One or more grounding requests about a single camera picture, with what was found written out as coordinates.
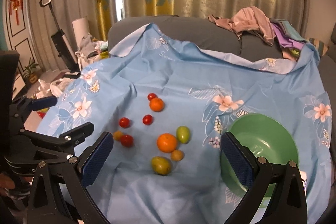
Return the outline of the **person's hand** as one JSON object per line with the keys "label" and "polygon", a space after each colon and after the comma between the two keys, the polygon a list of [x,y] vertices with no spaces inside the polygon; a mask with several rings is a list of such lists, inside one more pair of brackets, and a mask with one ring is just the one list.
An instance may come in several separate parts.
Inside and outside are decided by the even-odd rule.
{"label": "person's hand", "polygon": [[0,174],[0,194],[1,196],[6,195],[6,189],[12,190],[15,189],[15,183],[9,176],[4,173]]}

